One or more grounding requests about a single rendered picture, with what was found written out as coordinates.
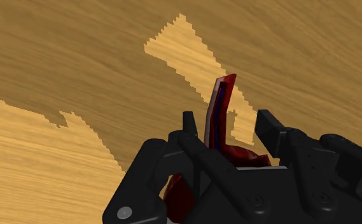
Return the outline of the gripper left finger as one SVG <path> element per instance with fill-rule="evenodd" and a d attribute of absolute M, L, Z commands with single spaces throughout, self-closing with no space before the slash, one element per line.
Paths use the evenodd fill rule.
<path fill-rule="evenodd" d="M 195 198 L 193 162 L 178 132 L 146 140 L 102 214 L 102 224 L 274 224 L 246 221 L 205 174 Z"/>

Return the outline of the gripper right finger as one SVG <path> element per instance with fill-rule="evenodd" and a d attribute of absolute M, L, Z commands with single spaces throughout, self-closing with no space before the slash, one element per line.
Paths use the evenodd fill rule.
<path fill-rule="evenodd" d="M 314 222 L 362 224 L 361 146 L 338 134 L 313 139 L 267 109 L 258 111 L 255 133 L 293 171 L 301 206 Z"/>

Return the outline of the dark red spoon-shaped utensil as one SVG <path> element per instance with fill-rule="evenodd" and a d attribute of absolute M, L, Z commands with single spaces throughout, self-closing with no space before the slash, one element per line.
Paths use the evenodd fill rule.
<path fill-rule="evenodd" d="M 204 144 L 219 151 L 235 167 L 270 166 L 267 155 L 226 144 L 226 115 L 236 75 L 216 79 L 205 121 Z M 174 223 L 181 223 L 195 204 L 192 194 L 193 171 L 184 171 L 171 177 L 164 193 L 167 216 Z"/>

